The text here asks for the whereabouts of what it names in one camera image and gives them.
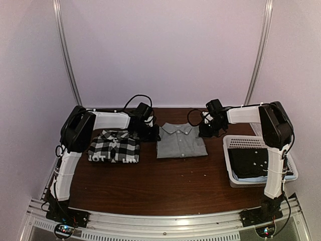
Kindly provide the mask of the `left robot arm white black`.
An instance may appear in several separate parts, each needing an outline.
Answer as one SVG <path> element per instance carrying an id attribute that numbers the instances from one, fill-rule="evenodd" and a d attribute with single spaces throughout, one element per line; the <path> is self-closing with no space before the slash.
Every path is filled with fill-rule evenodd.
<path id="1" fill-rule="evenodd" d="M 68 201 L 73 175 L 84 153 L 90 146 L 95 130 L 127 130 L 137 133 L 142 141 L 155 142 L 159 127 L 154 124 L 154 111 L 141 102 L 133 110 L 89 109 L 74 107 L 60 131 L 60 154 L 54 170 L 53 184 L 48 195 L 56 201 Z"/>

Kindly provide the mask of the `grey long sleeve shirt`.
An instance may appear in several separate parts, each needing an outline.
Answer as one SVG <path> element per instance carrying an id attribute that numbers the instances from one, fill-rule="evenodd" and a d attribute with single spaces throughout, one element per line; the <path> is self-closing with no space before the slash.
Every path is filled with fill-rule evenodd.
<path id="1" fill-rule="evenodd" d="M 199 129 L 189 123 L 165 123 L 159 129 L 159 136 L 160 141 L 156 146 L 158 159 L 201 157 L 208 154 L 199 136 Z"/>

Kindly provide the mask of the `black white plaid shirt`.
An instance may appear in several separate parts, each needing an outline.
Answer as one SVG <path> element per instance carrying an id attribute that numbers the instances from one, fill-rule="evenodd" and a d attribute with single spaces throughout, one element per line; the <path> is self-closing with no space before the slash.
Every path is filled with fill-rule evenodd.
<path id="1" fill-rule="evenodd" d="M 126 130 L 103 130 L 88 149 L 88 161 L 136 164 L 139 162 L 140 139 Z"/>

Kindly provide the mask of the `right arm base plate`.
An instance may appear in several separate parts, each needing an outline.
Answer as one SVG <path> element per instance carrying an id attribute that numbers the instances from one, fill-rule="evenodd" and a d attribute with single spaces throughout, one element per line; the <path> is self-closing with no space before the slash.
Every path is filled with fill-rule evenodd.
<path id="1" fill-rule="evenodd" d="M 280 206 L 268 203 L 263 203 L 260 207 L 254 209 L 244 209 L 239 214 L 244 227 L 272 222 L 283 217 Z"/>

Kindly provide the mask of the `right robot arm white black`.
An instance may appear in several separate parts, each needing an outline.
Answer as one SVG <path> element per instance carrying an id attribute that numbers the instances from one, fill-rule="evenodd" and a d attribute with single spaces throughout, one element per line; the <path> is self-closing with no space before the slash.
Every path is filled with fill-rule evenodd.
<path id="1" fill-rule="evenodd" d="M 279 101 L 242 106 L 222 106 L 213 99 L 206 104 L 207 113 L 202 117 L 211 129 L 210 137 L 217 137 L 228 125 L 260 124 L 262 138 L 267 146 L 268 169 L 264 195 L 270 200 L 283 196 L 285 159 L 294 144 L 293 125 Z"/>

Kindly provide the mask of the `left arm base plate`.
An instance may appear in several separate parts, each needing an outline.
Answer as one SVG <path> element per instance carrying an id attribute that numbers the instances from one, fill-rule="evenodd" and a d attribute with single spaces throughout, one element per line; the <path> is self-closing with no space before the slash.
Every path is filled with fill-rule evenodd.
<path id="1" fill-rule="evenodd" d="M 46 219 L 63 223 L 72 227 L 86 228 L 88 223 L 89 213 L 87 211 L 75 209 L 61 209 L 59 206 L 49 206 L 46 214 Z"/>

